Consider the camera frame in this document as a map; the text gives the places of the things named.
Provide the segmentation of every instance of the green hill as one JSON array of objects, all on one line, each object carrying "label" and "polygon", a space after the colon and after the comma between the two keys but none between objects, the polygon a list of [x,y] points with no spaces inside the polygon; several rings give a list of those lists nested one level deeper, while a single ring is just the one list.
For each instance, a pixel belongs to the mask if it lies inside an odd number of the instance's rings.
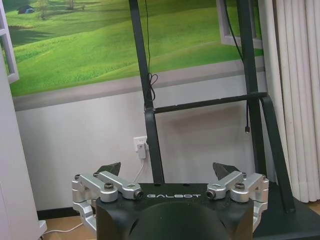
[{"label": "green hill", "polygon": [[[18,6],[5,7],[20,74],[14,96],[139,74],[128,0],[78,0],[73,11],[50,0],[45,20],[18,15]],[[235,47],[220,43],[215,1],[148,0],[148,9],[152,72],[239,59]],[[235,7],[229,11],[235,21]]]}]

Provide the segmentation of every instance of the wooden floor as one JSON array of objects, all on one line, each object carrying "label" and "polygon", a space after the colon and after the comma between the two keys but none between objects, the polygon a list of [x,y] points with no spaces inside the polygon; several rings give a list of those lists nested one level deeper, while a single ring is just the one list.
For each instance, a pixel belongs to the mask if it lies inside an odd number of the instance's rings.
[{"label": "wooden floor", "polygon": [[[307,204],[313,211],[320,215],[320,200]],[[69,230],[80,224],[80,217],[64,217],[49,219],[46,221],[48,231],[50,230]],[[67,233],[53,232],[45,234],[43,240],[95,240],[96,237],[83,225]]]}]

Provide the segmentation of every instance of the black cable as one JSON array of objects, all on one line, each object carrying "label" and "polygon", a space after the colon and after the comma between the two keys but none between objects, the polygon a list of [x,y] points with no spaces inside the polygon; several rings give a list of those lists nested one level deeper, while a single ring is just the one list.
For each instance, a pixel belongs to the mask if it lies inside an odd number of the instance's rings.
[{"label": "black cable", "polygon": [[146,34],[147,34],[147,52],[148,52],[148,65],[147,65],[148,75],[147,75],[147,77],[149,78],[149,91],[151,92],[151,101],[153,102],[156,99],[156,93],[153,88],[153,85],[155,84],[156,81],[158,81],[159,76],[157,74],[152,74],[150,71],[151,53],[150,53],[149,13],[148,13],[147,0],[144,0],[144,6],[145,6],[145,12],[146,12]]},{"label": "black cable", "polygon": [[232,29],[232,26],[231,26],[230,17],[229,17],[229,13],[228,13],[227,0],[223,0],[223,2],[224,2],[224,9],[225,9],[226,19],[227,19],[227,22],[228,22],[228,25],[229,25],[229,28],[230,28],[231,35],[233,37],[233,41],[234,41],[235,47],[238,50],[238,53],[239,53],[240,58],[241,58],[241,61],[244,62],[244,58],[242,56],[240,47],[239,47],[238,42],[236,40],[236,36],[235,36],[234,30]]},{"label": "black cable", "polygon": [[[239,56],[240,56],[240,58],[241,58],[241,61],[242,61],[242,63],[244,63],[244,57],[242,56],[240,47],[239,47],[238,42],[237,42],[237,40],[236,40],[236,36],[235,36],[234,30],[232,29],[232,25],[231,25],[229,13],[228,13],[227,0],[223,0],[223,2],[224,2],[224,9],[225,9],[226,19],[227,19],[227,22],[228,22],[228,25],[229,25],[229,28],[230,28],[230,33],[231,33],[231,35],[232,35],[232,37],[233,37],[233,41],[234,41],[235,47],[236,47],[236,49],[237,49],[237,51],[238,51],[238,53],[239,53]],[[245,133],[247,133],[247,134],[250,133],[250,126],[249,126],[249,103],[248,103],[248,101],[246,101],[246,124],[245,124],[244,131],[245,131]]]}]

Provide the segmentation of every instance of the wall socket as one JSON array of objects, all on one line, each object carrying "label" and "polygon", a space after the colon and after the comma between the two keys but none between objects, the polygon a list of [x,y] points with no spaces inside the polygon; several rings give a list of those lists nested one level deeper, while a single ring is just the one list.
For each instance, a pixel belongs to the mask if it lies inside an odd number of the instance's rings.
[{"label": "wall socket", "polygon": [[148,150],[149,147],[147,145],[147,136],[137,136],[133,138],[134,150],[138,152],[138,145],[145,144],[145,149]]}]

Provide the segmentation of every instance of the white wall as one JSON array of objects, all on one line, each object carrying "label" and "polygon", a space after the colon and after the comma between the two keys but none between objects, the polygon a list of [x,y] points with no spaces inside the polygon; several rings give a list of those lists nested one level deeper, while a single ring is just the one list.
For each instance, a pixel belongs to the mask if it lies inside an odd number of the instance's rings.
[{"label": "white wall", "polygon": [[[264,72],[258,81],[265,91]],[[155,106],[242,95],[245,89],[244,76],[163,87],[156,89]],[[245,113],[240,102],[157,115],[166,181],[210,182],[213,162],[252,173]],[[120,176],[132,181],[140,168],[133,137],[146,135],[141,92],[18,111],[17,119],[38,210],[70,207],[75,174],[119,161]],[[149,161],[139,181],[152,182]]]}]

